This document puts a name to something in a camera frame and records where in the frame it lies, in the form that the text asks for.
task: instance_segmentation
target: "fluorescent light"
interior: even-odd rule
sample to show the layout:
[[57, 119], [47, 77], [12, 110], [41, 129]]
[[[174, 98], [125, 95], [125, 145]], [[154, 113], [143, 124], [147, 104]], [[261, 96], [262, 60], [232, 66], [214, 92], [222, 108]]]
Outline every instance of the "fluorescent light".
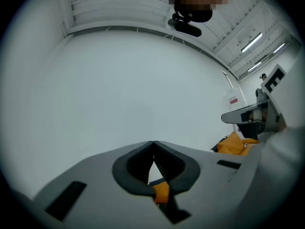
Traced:
[[253, 70], [255, 67], [259, 66], [262, 62], [260, 61], [259, 63], [257, 63], [255, 66], [253, 66], [250, 70], [248, 70], [247, 72]]
[[248, 50], [254, 43], [257, 42], [258, 39], [260, 39], [263, 36], [262, 33], [259, 33], [253, 40], [250, 42], [244, 49], [242, 49], [242, 53], [244, 53], [246, 50]]
[[285, 45], [285, 42], [281, 46], [279, 46], [278, 49], [276, 49], [273, 53], [276, 53], [277, 51], [279, 51], [282, 47], [284, 47], [284, 45]]

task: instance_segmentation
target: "orange cloth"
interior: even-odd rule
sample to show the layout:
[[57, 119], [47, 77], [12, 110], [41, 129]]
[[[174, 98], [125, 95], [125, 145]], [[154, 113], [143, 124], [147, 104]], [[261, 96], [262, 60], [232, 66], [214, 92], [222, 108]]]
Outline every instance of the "orange cloth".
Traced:
[[258, 143], [259, 142], [257, 140], [251, 138], [242, 140], [236, 132], [232, 132], [232, 134], [229, 135], [227, 139], [217, 145], [217, 149], [218, 152], [222, 154], [246, 156], [249, 153], [251, 147], [253, 146], [250, 144]]
[[164, 181], [156, 186], [153, 186], [156, 191], [156, 198], [154, 202], [156, 204], [164, 204], [168, 202], [168, 196], [170, 193], [170, 187], [168, 186], [167, 182]]

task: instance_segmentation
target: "white wall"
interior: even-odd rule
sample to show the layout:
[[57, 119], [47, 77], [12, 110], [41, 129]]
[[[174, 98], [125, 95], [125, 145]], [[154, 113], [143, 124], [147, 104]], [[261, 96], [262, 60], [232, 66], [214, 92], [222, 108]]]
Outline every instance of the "white wall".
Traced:
[[[63, 38], [58, 1], [28, 0], [0, 47], [1, 169], [15, 189], [30, 197], [45, 184], [40, 177], [51, 168], [44, 166], [48, 140], [30, 127], [34, 81]], [[50, 158], [56, 166], [55, 157]]]
[[97, 153], [148, 140], [209, 150], [233, 131], [221, 121], [231, 88], [223, 68], [182, 43], [98, 31], [57, 51], [50, 64], [25, 64], [25, 78], [6, 65], [2, 152], [11, 184], [30, 198]]
[[259, 77], [263, 73], [268, 76], [277, 64], [288, 72], [292, 68], [299, 51], [300, 44], [296, 40], [293, 40], [278, 56], [274, 57], [269, 63], [240, 82], [247, 104], [251, 105], [256, 103], [255, 91], [261, 87], [261, 83], [263, 82]]

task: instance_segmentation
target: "black slot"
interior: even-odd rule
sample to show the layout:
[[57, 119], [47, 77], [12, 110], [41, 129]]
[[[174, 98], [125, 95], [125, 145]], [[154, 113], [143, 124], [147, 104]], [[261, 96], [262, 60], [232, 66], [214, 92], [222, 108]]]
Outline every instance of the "black slot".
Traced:
[[234, 163], [234, 162], [226, 161], [226, 160], [219, 160], [217, 162], [217, 164], [221, 165], [221, 166], [233, 168], [233, 169], [239, 169], [239, 167], [242, 165], [242, 164], [238, 164], [238, 163]]
[[73, 181], [45, 211], [62, 221], [86, 186], [82, 182]]

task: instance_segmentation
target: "ceiling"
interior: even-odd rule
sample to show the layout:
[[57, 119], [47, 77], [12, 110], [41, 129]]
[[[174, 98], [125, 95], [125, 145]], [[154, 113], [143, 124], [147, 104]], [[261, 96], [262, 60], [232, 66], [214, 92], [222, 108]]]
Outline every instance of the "ceiling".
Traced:
[[[66, 34], [96, 27], [131, 26], [174, 35], [211, 55], [237, 79], [255, 72], [247, 71], [264, 56], [272, 57], [275, 49], [292, 38], [289, 26], [272, 13], [265, 0], [232, 0], [219, 6], [208, 22], [192, 22], [202, 30], [199, 38], [171, 30], [167, 21], [173, 7], [166, 0], [61, 0], [60, 6]], [[263, 36], [242, 53], [260, 32]]]

